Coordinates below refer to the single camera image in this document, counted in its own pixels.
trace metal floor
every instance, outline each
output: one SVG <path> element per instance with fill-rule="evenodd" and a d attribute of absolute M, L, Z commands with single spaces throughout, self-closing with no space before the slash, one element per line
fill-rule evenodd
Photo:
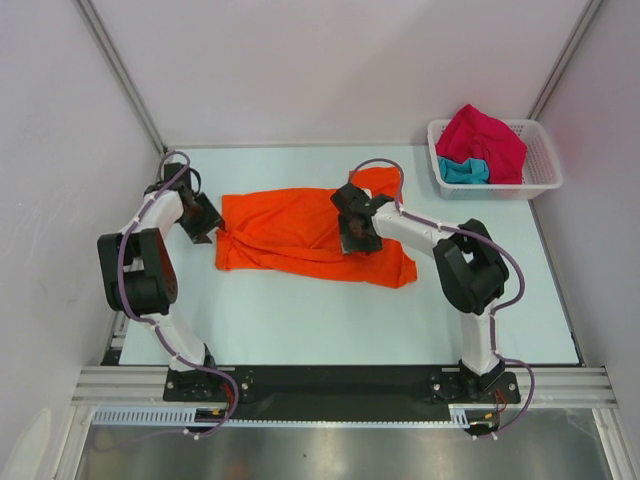
<path fill-rule="evenodd" d="M 498 441 L 460 430 L 223 428 L 210 439 L 91 428 L 76 480 L 611 479 L 590 410 L 534 410 Z"/>

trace cable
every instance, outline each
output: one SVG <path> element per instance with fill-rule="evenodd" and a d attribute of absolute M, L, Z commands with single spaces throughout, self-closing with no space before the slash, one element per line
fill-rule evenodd
<path fill-rule="evenodd" d="M 507 406 L 509 405 L 509 403 L 507 402 L 506 397 L 502 393 L 502 390 L 500 390 L 500 389 L 496 390 L 495 396 L 496 396 L 496 405 L 498 405 L 498 402 L 502 402 L 502 408 L 500 408 L 496 412 L 497 414 L 501 414 L 502 412 L 504 412 L 507 409 Z"/>
<path fill-rule="evenodd" d="M 206 372 L 206 373 L 210 373 L 218 377 L 221 377 L 231 384 L 231 387 L 233 389 L 233 403 L 229 406 L 229 409 L 227 410 L 227 414 L 225 415 L 224 418 L 220 419 L 217 425 L 210 428 L 206 432 L 191 434 L 194 440 L 198 440 L 199 438 L 206 438 L 213 435 L 220 427 L 222 427 L 222 425 L 224 425 L 224 423 L 227 420 L 229 420 L 229 418 L 231 418 L 231 416 L 236 410 L 236 407 L 238 406 L 238 399 L 240 398 L 238 384 L 235 382 L 233 377 L 231 377 L 229 374 L 221 370 L 218 370 L 216 368 L 209 368 L 203 365 L 197 365 L 195 363 L 192 363 L 191 361 L 182 357 L 178 352 L 176 352 L 164 338 L 164 335 L 162 334 L 162 331 L 160 330 L 160 327 L 155 320 L 151 318 L 140 317 L 133 312 L 133 309 L 131 308 L 131 304 L 129 303 L 129 299 L 127 298 L 127 292 L 124 287 L 124 255 L 125 255 L 127 242 L 129 241 L 129 237 L 131 236 L 133 231 L 138 227 L 138 225 L 140 225 L 140 222 L 142 221 L 146 213 L 149 211 L 151 206 L 156 202 L 156 200 L 160 198 L 171 187 L 171 185 L 173 185 L 178 180 L 178 178 L 182 174 L 189 171 L 190 169 L 191 159 L 189 158 L 189 156 L 186 153 L 181 152 L 179 150 L 172 150 L 164 154 L 160 159 L 160 167 L 158 168 L 158 172 L 160 172 L 160 169 L 162 168 L 164 163 L 167 161 L 167 159 L 169 159 L 170 157 L 173 157 L 174 155 L 180 155 L 184 157 L 184 159 L 186 160 L 186 164 L 180 170 L 178 170 L 178 172 L 173 177 L 171 177 L 169 181 L 167 181 L 164 185 L 162 185 L 157 192 L 153 193 L 150 196 L 149 200 L 140 209 L 138 216 L 133 219 L 129 227 L 126 229 L 126 231 L 122 235 L 122 240 L 120 241 L 120 246 L 118 250 L 118 263 L 117 263 L 118 292 L 120 294 L 120 301 L 122 302 L 122 308 L 125 314 L 135 322 L 146 323 L 147 325 L 149 325 L 155 331 L 155 334 L 158 337 L 158 341 L 160 342 L 160 344 L 169 353 L 169 355 L 171 355 L 175 360 L 179 361 L 180 363 L 190 368 L 193 368 L 194 370 L 199 370 L 201 372 Z M 164 430 L 164 433 L 174 433 L 174 432 L 175 430 Z"/>
<path fill-rule="evenodd" d="M 180 152 L 178 150 L 173 150 L 174 155 L 185 155 L 183 152 Z M 156 181 L 157 182 L 161 182 L 163 180 L 162 178 L 162 167 L 164 167 L 164 164 L 167 163 L 167 160 L 172 156 L 169 155 L 171 152 L 167 152 L 165 155 L 162 156 L 162 158 L 160 159 L 160 163 L 158 164 L 158 171 L 156 172 Z M 196 178 L 196 180 L 198 181 L 198 189 L 195 191 L 195 194 L 198 195 L 200 193 L 200 189 L 202 188 L 202 178 L 200 177 L 200 172 L 198 172 L 197 170 L 189 167 L 188 168 L 189 173 L 193 173 L 193 176 Z"/>
<path fill-rule="evenodd" d="M 496 322 L 495 322 L 496 313 L 504 308 L 507 308 L 507 307 L 510 307 L 511 305 L 516 304 L 517 302 L 520 301 L 520 299 L 524 295 L 524 289 L 525 289 L 524 273 L 522 273 L 522 269 L 520 268 L 520 265 L 518 265 L 518 262 L 516 262 L 515 258 L 513 258 L 509 254 L 509 252 L 507 252 L 504 248 L 502 248 L 500 245 L 493 242 L 492 240 L 488 239 L 487 237 L 484 237 L 475 232 L 469 232 L 467 230 L 462 230 L 460 228 L 456 228 L 450 225 L 436 223 L 426 218 L 419 217 L 418 215 L 413 215 L 411 213 L 406 212 L 402 207 L 402 205 L 400 205 L 400 197 L 402 196 L 402 187 L 404 186 L 404 170 L 397 162 L 394 162 L 393 160 L 389 160 L 387 158 L 372 158 L 370 160 L 365 160 L 364 162 L 359 164 L 356 168 L 354 168 L 351 171 L 351 173 L 349 174 L 349 181 L 351 181 L 351 179 L 353 178 L 353 176 L 358 170 L 360 170 L 365 165 L 369 165 L 370 163 L 374 163 L 374 162 L 383 162 L 383 163 L 388 163 L 390 165 L 393 165 L 398 170 L 398 173 L 400 174 L 400 184 L 398 185 L 398 190 L 396 191 L 396 195 L 393 199 L 394 204 L 396 206 L 396 210 L 398 211 L 398 213 L 400 213 L 400 215 L 402 215 L 403 217 L 407 217 L 408 219 L 413 220 L 415 222 L 422 223 L 423 225 L 427 225 L 428 227 L 435 228 L 439 231 L 442 230 L 448 233 L 457 233 L 457 234 L 464 235 L 466 237 L 470 237 L 475 240 L 478 240 L 484 243 L 485 245 L 488 245 L 489 247 L 493 248 L 500 255 L 505 257 L 513 267 L 514 271 L 516 272 L 516 275 L 518 277 L 518 284 L 519 284 L 518 293 L 511 300 L 508 300 L 499 305 L 496 305 L 489 311 L 489 331 L 490 331 L 490 337 L 491 337 L 491 351 L 496 357 L 498 357 L 498 359 L 502 360 L 503 362 L 515 364 L 520 367 L 523 367 L 527 371 L 531 379 L 531 387 L 529 388 L 529 394 L 527 395 L 527 399 L 524 405 L 522 406 L 522 409 L 513 418 L 513 420 L 511 420 L 504 427 L 500 428 L 498 431 L 504 431 L 504 430 L 507 430 L 508 428 L 511 428 L 515 423 L 517 423 L 522 419 L 524 414 L 529 409 L 529 406 L 533 401 L 533 393 L 535 391 L 535 386 L 536 386 L 535 374 L 533 373 L 533 369 L 531 368 L 531 366 L 526 364 L 522 360 L 503 357 L 500 353 L 498 353 L 497 345 L 496 345 Z"/>

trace blue cloth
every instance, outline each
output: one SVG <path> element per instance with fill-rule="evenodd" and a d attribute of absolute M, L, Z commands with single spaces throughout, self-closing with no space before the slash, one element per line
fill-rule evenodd
<path fill-rule="evenodd" d="M 456 163 L 448 158 L 438 157 L 440 175 L 446 183 L 482 184 L 489 182 L 487 162 L 479 158 L 469 158 L 464 163 Z"/>

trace white basket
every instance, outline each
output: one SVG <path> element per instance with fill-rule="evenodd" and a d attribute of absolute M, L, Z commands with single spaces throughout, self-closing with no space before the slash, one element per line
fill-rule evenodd
<path fill-rule="evenodd" d="M 450 120 L 433 120 L 429 123 L 427 141 L 431 167 L 445 199 L 506 199 L 531 200 L 545 190 L 562 185 L 560 162 L 549 136 L 542 125 L 534 120 L 503 120 L 520 140 L 527 145 L 527 157 L 522 169 L 522 185 L 458 185 L 446 183 L 440 175 L 436 143 Z"/>

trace white wall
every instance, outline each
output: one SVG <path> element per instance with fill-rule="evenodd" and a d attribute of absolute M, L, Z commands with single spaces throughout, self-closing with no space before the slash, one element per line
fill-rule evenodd
<path fill-rule="evenodd" d="M 536 201 L 587 359 L 640 450 L 640 2 L 611 1 L 543 116 L 565 184 Z"/>
<path fill-rule="evenodd" d="M 96 240 L 156 156 L 73 2 L 0 2 L 0 71 L 1 471 L 40 409 L 61 430 L 109 328 Z"/>
<path fill-rule="evenodd" d="M 169 145 L 424 143 L 528 115 L 587 0 L 96 0 Z"/>

